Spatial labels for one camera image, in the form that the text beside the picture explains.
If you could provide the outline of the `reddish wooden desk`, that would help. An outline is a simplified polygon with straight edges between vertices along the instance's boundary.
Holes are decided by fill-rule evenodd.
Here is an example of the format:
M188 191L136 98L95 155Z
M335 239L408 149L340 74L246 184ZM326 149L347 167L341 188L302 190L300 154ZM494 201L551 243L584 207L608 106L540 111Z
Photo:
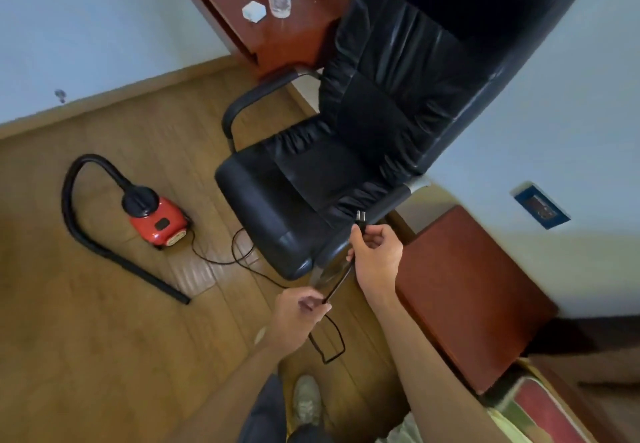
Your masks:
M333 56L334 37L350 0L292 0L288 18L275 18L268 0L191 0L231 54L244 58L263 79L294 66L320 69ZM242 8L251 1L267 15L251 23Z

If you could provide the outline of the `red canister vacuum cleaner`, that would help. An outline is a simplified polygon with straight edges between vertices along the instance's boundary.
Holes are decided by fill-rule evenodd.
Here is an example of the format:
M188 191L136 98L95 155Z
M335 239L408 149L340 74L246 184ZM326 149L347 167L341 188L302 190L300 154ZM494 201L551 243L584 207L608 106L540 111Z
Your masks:
M185 211L149 187L125 188L121 205L132 227L157 250L177 244L193 226Z

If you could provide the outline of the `person's light shirt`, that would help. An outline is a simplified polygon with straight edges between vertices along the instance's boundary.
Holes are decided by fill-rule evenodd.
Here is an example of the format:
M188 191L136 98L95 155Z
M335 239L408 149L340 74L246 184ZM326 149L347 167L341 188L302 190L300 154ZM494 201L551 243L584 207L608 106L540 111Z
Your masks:
M511 443L533 443L528 436L495 409L487 408L486 412ZM423 443L423 441L413 414L410 412L402 423L389 431L386 437L377 439L375 443Z

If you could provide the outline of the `reddish brown wooden cabinet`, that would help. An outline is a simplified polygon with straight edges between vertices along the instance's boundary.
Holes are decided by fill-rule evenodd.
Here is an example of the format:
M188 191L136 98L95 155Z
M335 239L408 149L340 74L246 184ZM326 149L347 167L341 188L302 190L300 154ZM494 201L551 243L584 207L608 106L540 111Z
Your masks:
M559 313L460 205L404 246L396 291L428 340L478 395Z

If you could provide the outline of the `person's right hand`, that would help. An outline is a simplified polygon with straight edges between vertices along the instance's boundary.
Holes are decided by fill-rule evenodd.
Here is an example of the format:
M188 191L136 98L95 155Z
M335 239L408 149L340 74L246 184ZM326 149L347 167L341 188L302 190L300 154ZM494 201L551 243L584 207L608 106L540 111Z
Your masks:
M354 245L352 227L349 243L346 260L355 262L357 282L371 308L397 301L396 276L403 255L399 238L395 245Z

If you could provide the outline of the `person's grey shoe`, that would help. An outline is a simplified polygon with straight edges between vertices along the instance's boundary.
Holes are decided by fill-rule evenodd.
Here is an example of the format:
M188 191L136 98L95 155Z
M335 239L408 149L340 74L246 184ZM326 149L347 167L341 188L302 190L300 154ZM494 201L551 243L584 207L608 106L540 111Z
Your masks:
M292 409L296 427L313 425L320 427L323 422L323 402L316 379L304 374L294 386Z

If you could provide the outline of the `person's left hand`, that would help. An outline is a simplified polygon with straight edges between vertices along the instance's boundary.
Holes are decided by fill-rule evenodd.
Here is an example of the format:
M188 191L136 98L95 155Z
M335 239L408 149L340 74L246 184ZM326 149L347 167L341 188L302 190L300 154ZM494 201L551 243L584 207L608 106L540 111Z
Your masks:
M266 328L263 342L284 358L298 350L311 331L332 309L330 303L320 307L298 307L295 291L316 291L312 287L285 289L276 297L272 318Z

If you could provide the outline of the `red and green bed cover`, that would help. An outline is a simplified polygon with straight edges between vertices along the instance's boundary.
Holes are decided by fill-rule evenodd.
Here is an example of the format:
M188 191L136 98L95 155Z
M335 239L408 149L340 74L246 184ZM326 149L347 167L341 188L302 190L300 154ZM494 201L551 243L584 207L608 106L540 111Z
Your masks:
M489 416L510 443L595 443L539 379L529 374L501 378L482 395Z

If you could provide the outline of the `person's right forearm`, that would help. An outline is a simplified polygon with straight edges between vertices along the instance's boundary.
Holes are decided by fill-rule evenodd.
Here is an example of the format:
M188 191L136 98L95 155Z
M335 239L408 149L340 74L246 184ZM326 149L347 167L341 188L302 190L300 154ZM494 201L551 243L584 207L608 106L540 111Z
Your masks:
M396 365L423 443L509 443L399 301L365 293Z

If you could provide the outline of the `black leather office chair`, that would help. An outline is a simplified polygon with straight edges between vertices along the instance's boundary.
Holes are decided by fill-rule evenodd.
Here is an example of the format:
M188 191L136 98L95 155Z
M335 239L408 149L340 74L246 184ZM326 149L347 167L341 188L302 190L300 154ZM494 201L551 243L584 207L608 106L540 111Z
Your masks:
M236 150L236 116L309 69L236 99L215 180L286 280L321 273L357 212L375 223L519 72L575 0L350 0L319 75L319 112Z

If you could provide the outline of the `person's dark trousers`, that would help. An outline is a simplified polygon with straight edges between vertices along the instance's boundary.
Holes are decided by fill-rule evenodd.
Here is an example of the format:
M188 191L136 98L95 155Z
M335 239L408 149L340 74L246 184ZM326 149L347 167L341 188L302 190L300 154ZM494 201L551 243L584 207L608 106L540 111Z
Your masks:
M304 425L287 433L284 387L280 376L270 374L244 422L237 443L334 443L320 427Z

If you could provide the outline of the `person's left forearm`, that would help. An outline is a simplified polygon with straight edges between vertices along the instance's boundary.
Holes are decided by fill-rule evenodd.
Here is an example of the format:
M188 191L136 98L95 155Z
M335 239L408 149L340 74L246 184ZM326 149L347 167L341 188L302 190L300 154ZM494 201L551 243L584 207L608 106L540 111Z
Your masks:
M286 356L261 342L166 443L235 443L261 389Z

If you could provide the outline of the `blue wall socket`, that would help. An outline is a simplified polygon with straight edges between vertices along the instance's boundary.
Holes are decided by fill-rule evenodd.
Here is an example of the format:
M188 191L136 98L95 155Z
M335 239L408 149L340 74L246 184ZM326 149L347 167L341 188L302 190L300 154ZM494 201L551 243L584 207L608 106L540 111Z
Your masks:
M571 217L534 183L517 188L513 198L545 230L571 221Z

